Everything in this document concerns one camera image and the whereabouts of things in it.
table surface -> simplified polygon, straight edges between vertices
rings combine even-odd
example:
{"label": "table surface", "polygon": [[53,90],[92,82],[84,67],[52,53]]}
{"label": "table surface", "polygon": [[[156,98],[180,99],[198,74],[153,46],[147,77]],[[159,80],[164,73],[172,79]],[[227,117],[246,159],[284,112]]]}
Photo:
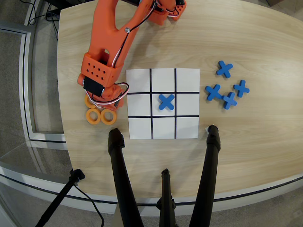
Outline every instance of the table surface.
{"label": "table surface", "polygon": [[[85,114],[85,91],[77,84],[83,55],[89,49],[97,1],[61,11],[58,85],[64,134],[73,168],[86,178],[85,192],[116,196],[108,133],[117,127],[125,138],[123,154],[137,197],[160,197],[161,171],[170,170],[174,196],[195,196],[206,149],[205,128],[219,128],[216,193],[284,179],[303,172],[303,23],[240,0],[188,1],[178,22],[144,23],[125,60],[126,69],[200,68],[199,137],[190,140],[129,140],[127,100],[112,126],[91,125]],[[119,1],[118,28],[136,7]],[[216,76],[218,61],[232,63],[232,77]],[[206,86],[223,94],[246,80],[250,93],[224,110],[207,102]]]}

black stand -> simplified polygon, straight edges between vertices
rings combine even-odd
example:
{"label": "black stand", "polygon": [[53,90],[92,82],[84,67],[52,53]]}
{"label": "black stand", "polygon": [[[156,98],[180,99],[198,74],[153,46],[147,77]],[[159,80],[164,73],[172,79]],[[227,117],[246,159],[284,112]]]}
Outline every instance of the black stand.
{"label": "black stand", "polygon": [[36,227],[43,227],[48,220],[51,218],[57,207],[60,205],[64,197],[67,195],[67,193],[70,191],[70,189],[73,187],[73,185],[76,182],[79,182],[80,180],[85,178],[85,175],[80,169],[76,169],[75,171],[70,172],[70,180],[68,183],[63,187],[61,192],[57,195],[57,197],[53,200],[51,205],[47,208],[47,210],[44,212],[44,214],[41,216],[38,224]]}
{"label": "black stand", "polygon": [[122,148],[124,147],[124,138],[119,129],[110,131],[108,152],[112,161],[116,193],[123,225],[129,227],[143,227],[124,163],[122,154]]}
{"label": "black stand", "polygon": [[160,210],[160,227],[177,227],[175,217],[175,201],[170,191],[170,174],[168,169],[162,171],[162,197],[157,202]]}
{"label": "black stand", "polygon": [[[217,177],[218,155],[221,149],[218,128],[211,125],[208,128],[207,149],[205,161],[196,198],[190,227],[208,227],[212,215],[214,190]],[[108,152],[111,157],[113,175],[116,187],[120,213],[125,227],[142,227],[143,223],[137,208],[133,190],[128,178],[123,159],[123,135],[119,129],[109,133]],[[162,197],[157,203],[160,210],[160,227],[177,227],[175,219],[175,202],[170,191],[170,174],[168,169],[162,171]]]}
{"label": "black stand", "polygon": [[218,155],[221,149],[218,128],[208,128],[207,148],[196,203],[189,227],[207,227],[213,210],[214,189],[216,186]]}

orange donut piece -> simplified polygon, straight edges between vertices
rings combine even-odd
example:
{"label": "orange donut piece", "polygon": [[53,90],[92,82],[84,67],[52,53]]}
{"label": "orange donut piece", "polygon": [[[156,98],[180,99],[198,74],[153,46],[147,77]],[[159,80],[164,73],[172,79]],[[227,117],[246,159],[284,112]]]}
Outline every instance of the orange donut piece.
{"label": "orange donut piece", "polygon": [[[91,112],[95,112],[97,114],[97,119],[96,120],[93,120],[91,117],[90,117],[90,113]],[[91,124],[98,124],[100,121],[101,121],[101,117],[100,117],[100,114],[101,114],[101,111],[97,108],[93,108],[93,109],[89,109],[87,112],[86,112],[86,119],[89,123]]]}
{"label": "orange donut piece", "polygon": [[89,109],[96,108],[96,106],[90,102],[89,97],[88,97],[87,95],[85,95],[85,105],[86,105]]}
{"label": "orange donut piece", "polygon": [[[108,112],[108,113],[111,113],[113,115],[113,119],[111,121],[108,121],[106,118],[105,118],[105,113]],[[111,124],[114,124],[116,121],[117,121],[117,113],[115,111],[112,111],[112,110],[109,110],[109,109],[104,109],[102,112],[101,112],[101,115],[100,115],[100,118],[101,118],[101,121],[104,123],[104,124],[107,124],[107,125],[111,125]]]}

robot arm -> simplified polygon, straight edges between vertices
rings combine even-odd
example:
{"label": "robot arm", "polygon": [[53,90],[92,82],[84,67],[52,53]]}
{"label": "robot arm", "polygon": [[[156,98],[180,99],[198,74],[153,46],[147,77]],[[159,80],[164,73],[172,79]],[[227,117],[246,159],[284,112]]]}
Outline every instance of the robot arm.
{"label": "robot arm", "polygon": [[163,25],[167,17],[178,20],[186,3],[183,0],[124,0],[138,6],[133,18],[120,30],[115,25],[118,0],[99,0],[91,33],[89,51],[84,54],[78,83],[84,87],[91,102],[97,107],[116,111],[124,104],[129,90],[118,80],[139,26],[147,19]]}

wire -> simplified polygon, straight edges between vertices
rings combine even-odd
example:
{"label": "wire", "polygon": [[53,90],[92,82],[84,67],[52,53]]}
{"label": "wire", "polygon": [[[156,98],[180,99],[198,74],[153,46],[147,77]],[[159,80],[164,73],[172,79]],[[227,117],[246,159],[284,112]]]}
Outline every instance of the wire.
{"label": "wire", "polygon": [[116,58],[116,61],[113,62],[113,64],[114,64],[113,68],[116,67],[116,63],[117,63],[117,61],[118,61],[118,58],[120,57],[120,54],[121,54],[122,49],[123,49],[123,47],[124,47],[124,44],[126,43],[126,40],[127,40],[128,35],[129,35],[129,33],[127,33],[127,35],[126,35],[126,37],[125,37],[125,39],[124,39],[124,41],[123,41],[123,43],[122,43],[122,46],[121,46],[120,50],[119,50],[118,53],[117,53],[118,56],[116,55],[117,58]]}
{"label": "wire", "polygon": [[120,95],[118,98],[115,98],[115,99],[113,99],[113,100],[110,100],[110,101],[107,101],[107,102],[100,102],[100,101],[96,101],[96,100],[94,100],[93,99],[93,94],[92,94],[92,96],[90,97],[90,95],[89,95],[89,93],[87,92],[87,90],[85,90],[85,92],[86,92],[86,94],[88,95],[88,97],[89,97],[89,99],[90,99],[90,101],[92,102],[92,104],[94,104],[96,107],[98,107],[98,108],[102,108],[102,107],[100,107],[99,105],[109,105],[109,104],[112,104],[112,103],[115,103],[115,102],[117,102],[117,101],[119,101],[120,99],[122,99],[126,94],[127,94],[127,92],[129,91],[129,85],[128,85],[128,83],[118,83],[118,84],[115,84],[115,85],[125,85],[125,86],[127,86],[127,89],[125,90],[125,92],[123,92],[122,93],[122,95]]}
{"label": "wire", "polygon": [[85,196],[91,201],[91,203],[93,204],[94,208],[96,209],[96,212],[99,214],[99,216],[100,216],[100,218],[101,218],[101,220],[102,220],[101,227],[103,227],[103,226],[104,226],[104,218],[103,218],[102,214],[100,213],[100,211],[98,210],[97,206],[95,205],[95,202],[94,202],[86,193],[84,193],[83,191],[81,191],[81,189],[78,188],[75,184],[74,184],[74,187],[75,187],[79,192],[81,192],[83,195],[85,195]]}
{"label": "wire", "polygon": [[[156,2],[157,2],[157,4],[158,5],[160,5],[160,6],[162,6],[162,4],[159,2],[159,0],[156,0]],[[169,13],[173,13],[173,12],[175,12],[175,11],[177,11],[177,15],[168,15],[168,17],[177,17],[177,16],[179,16],[179,12],[178,12],[178,10],[177,10],[177,8],[175,7],[174,8],[174,10],[173,11],[170,11],[170,10],[168,10],[168,9],[165,9],[165,11],[167,11],[167,12],[169,12]]]}
{"label": "wire", "polygon": [[143,19],[143,21],[141,21],[138,25],[136,25],[135,27],[133,27],[133,28],[130,30],[129,33],[127,33],[127,35],[126,35],[126,37],[125,37],[125,39],[124,39],[124,41],[123,41],[123,43],[122,43],[122,45],[121,45],[121,48],[119,49],[119,51],[118,51],[116,57],[114,58],[115,61],[113,61],[113,64],[112,64],[112,67],[113,67],[113,68],[115,68],[115,66],[116,66],[116,63],[117,63],[117,61],[118,61],[118,58],[120,57],[120,54],[121,54],[122,49],[123,49],[123,47],[124,47],[124,44],[126,43],[126,40],[127,40],[128,35],[131,33],[131,31],[133,31],[134,29],[138,28],[144,21],[146,21],[146,20],[151,16],[151,14],[152,14],[152,13],[154,12],[154,10],[156,9],[156,6],[157,6],[157,3],[154,1],[154,2],[153,2],[152,9],[151,9],[150,12],[148,13],[148,15]]}
{"label": "wire", "polygon": [[154,1],[152,9],[150,10],[149,14],[144,18],[143,21],[141,21],[140,24],[138,24],[137,26],[133,27],[131,29],[131,31],[133,31],[134,29],[138,28],[141,24],[143,24],[143,22],[145,22],[151,16],[151,14],[155,11],[156,5],[157,5],[157,3]]}
{"label": "wire", "polygon": [[[48,10],[50,10],[51,15],[52,15],[52,8],[51,8],[51,4],[49,4],[49,3],[48,3],[48,8],[47,8],[47,12],[46,12],[46,13],[48,13]],[[52,23],[53,23],[53,29],[54,29],[54,31],[55,31],[56,38],[57,38],[57,40],[58,40],[58,34],[59,34],[59,32],[58,32],[58,30],[57,30],[57,27],[56,27],[56,25],[55,25],[55,22],[54,22],[54,20],[53,20],[53,17],[52,17],[52,16],[51,16],[51,18],[52,18]]]}
{"label": "wire", "polygon": [[178,14],[177,15],[168,15],[168,17],[178,17],[179,16],[179,11],[177,10],[177,8],[175,7],[175,10],[174,11],[172,11],[172,12],[170,12],[170,11],[168,11],[168,12],[170,12],[170,13],[173,13],[173,12],[177,12]]}
{"label": "wire", "polygon": [[23,1],[23,0],[19,0],[19,1],[21,1],[21,2],[23,2],[23,3],[26,3],[26,4],[32,5],[32,6],[33,6],[33,9],[34,9],[34,13],[35,13],[35,17],[34,17],[34,18],[37,18],[37,15],[36,15],[36,8],[35,8],[35,5],[34,5],[33,3],[27,2],[27,1]]}

